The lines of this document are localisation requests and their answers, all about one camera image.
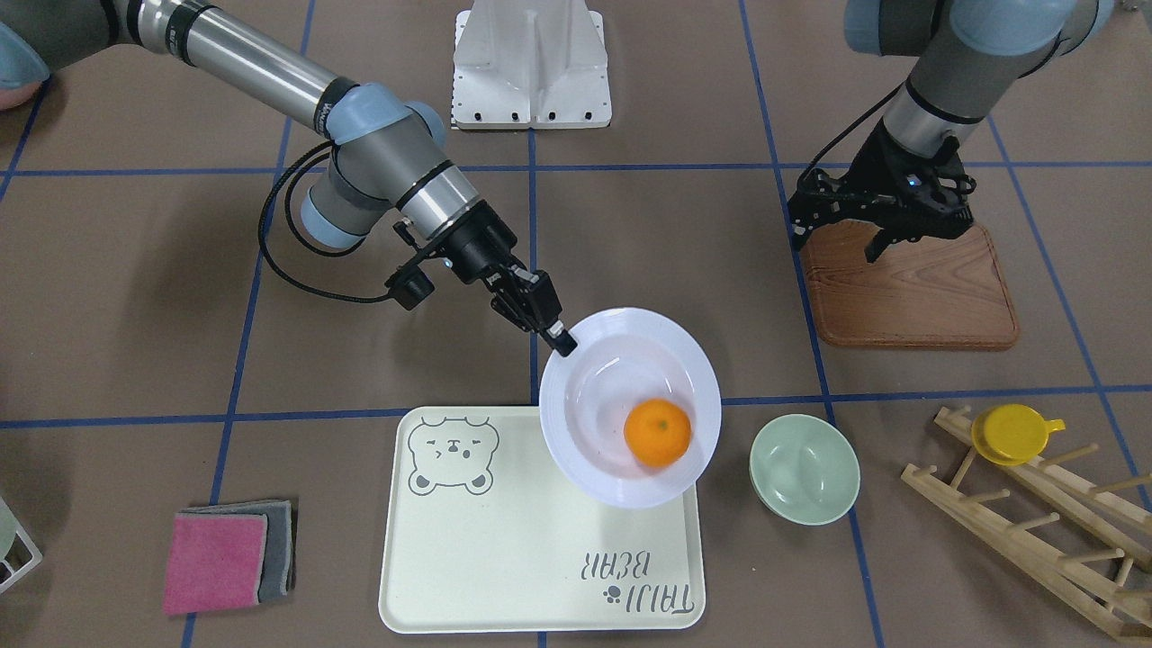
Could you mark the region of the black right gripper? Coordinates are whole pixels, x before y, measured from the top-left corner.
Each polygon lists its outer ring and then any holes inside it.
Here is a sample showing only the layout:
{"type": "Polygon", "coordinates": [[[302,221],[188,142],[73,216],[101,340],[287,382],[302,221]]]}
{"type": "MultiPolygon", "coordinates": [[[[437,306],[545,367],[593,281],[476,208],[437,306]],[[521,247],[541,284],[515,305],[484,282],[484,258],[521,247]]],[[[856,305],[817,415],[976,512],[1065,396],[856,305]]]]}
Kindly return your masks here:
{"type": "Polygon", "coordinates": [[[514,253],[518,238],[488,202],[478,201],[454,223],[435,253],[450,262],[454,274],[464,284],[485,282],[492,293],[492,308],[524,332],[540,333],[550,348],[568,357],[577,348],[563,321],[551,276],[530,272],[514,253]]]}

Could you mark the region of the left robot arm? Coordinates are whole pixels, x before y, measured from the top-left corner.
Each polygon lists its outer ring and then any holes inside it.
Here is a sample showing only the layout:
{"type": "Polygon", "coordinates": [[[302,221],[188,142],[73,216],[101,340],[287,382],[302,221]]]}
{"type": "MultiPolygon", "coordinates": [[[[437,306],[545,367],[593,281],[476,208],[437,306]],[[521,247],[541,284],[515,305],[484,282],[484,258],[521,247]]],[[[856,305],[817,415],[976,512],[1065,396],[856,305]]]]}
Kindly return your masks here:
{"type": "Polygon", "coordinates": [[[877,227],[876,262],[892,244],[957,239],[973,225],[976,181],[958,148],[1013,83],[1079,48],[1111,20],[1112,1],[850,1],[843,31],[855,52],[911,56],[914,69],[877,103],[849,169],[811,161],[788,201],[791,246],[841,221],[877,227]]]}

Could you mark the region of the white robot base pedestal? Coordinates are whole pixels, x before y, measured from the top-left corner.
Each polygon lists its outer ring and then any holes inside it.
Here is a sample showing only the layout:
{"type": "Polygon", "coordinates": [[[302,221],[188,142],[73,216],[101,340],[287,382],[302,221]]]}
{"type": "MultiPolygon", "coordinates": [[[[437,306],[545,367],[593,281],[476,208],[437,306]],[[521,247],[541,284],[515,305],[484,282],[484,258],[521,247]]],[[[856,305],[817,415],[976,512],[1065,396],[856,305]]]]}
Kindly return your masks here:
{"type": "Polygon", "coordinates": [[[450,123],[461,131],[608,127],[604,28],[584,1],[476,1],[458,12],[450,123]]]}

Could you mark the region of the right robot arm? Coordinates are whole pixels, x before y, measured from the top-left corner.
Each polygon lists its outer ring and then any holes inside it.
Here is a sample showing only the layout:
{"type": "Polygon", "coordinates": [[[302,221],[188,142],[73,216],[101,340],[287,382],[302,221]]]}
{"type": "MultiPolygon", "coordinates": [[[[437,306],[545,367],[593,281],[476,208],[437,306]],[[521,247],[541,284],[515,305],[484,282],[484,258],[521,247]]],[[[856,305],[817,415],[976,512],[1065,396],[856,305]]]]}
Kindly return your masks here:
{"type": "Polygon", "coordinates": [[[435,291],[420,266],[440,259],[461,282],[484,284],[494,311],[515,327],[560,356],[576,349],[548,273],[516,257],[515,233],[445,155],[444,123],[423,103],[329,71],[210,1],[3,1],[1,21],[3,90],[132,44],[205,71],[320,135],[323,142],[276,179],[256,227],[265,263],[300,291],[340,299],[273,259],[267,234],[275,199],[283,199],[293,236],[326,257],[357,250],[395,210],[392,228],[414,254],[374,302],[411,311],[435,291]]]}

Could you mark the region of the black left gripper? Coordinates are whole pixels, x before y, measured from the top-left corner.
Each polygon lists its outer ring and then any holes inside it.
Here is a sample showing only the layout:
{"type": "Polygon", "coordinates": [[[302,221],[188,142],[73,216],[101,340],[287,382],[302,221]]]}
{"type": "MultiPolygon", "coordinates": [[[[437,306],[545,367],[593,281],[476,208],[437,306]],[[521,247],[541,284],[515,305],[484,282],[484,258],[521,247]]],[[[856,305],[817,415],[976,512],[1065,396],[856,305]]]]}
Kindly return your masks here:
{"type": "Polygon", "coordinates": [[[841,178],[844,193],[794,193],[791,249],[801,250],[814,229],[843,219],[880,228],[865,247],[869,264],[899,242],[962,238],[975,223],[968,197],[976,182],[958,159],[958,137],[947,134],[935,155],[924,158],[878,123],[841,178]]]}

